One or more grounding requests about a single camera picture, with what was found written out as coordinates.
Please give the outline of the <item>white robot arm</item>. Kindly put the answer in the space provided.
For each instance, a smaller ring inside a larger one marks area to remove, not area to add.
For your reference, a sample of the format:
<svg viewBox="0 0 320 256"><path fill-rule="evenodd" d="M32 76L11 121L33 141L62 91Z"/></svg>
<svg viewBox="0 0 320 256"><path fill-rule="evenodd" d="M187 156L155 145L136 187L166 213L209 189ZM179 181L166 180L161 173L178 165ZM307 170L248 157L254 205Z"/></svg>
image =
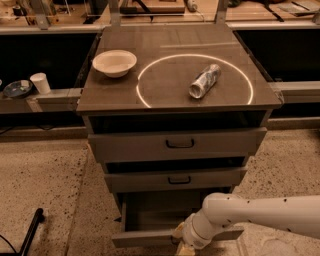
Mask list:
<svg viewBox="0 0 320 256"><path fill-rule="evenodd" d="M253 223L312 238L320 238L320 196L246 199L212 193L202 207L173 231L179 239L175 256L195 256L237 223Z"/></svg>

